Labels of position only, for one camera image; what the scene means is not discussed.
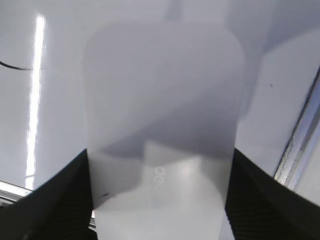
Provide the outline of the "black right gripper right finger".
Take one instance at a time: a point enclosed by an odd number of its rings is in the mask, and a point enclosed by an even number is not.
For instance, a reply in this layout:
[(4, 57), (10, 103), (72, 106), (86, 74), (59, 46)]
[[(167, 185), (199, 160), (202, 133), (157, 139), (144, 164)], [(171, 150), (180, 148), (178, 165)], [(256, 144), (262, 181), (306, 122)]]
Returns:
[(234, 150), (225, 211), (236, 240), (318, 240), (320, 208)]

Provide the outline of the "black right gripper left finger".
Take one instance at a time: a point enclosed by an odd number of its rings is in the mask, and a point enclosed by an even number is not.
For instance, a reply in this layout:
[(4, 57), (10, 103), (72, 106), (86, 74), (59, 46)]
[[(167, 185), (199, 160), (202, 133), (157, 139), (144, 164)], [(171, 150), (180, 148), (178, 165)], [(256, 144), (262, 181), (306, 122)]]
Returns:
[(2, 240), (95, 240), (87, 150), (26, 197), (0, 210)]

